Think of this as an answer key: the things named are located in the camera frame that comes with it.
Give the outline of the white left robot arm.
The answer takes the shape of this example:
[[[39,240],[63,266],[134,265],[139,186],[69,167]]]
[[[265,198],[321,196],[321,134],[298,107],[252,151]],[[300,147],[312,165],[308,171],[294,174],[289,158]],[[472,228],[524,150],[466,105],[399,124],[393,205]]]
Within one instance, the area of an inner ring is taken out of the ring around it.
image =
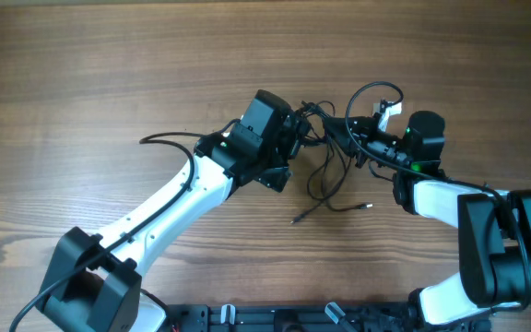
[[[245,114],[201,135],[183,168],[129,214],[93,233],[78,227],[54,248],[34,307],[64,331],[160,331],[165,306],[142,280],[195,220],[257,181],[283,190],[303,138],[307,109],[258,90]]]

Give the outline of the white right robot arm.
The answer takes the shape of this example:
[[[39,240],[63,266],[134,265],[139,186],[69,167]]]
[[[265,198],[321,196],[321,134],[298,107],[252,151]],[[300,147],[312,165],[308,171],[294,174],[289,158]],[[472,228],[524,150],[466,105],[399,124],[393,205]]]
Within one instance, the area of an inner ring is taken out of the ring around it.
[[[531,190],[499,191],[447,177],[440,167],[445,121],[413,113],[403,137],[384,132],[387,113],[324,119],[325,132],[351,157],[395,170],[396,203],[457,230],[457,273],[410,294],[398,317],[407,331],[458,328],[531,304]]]

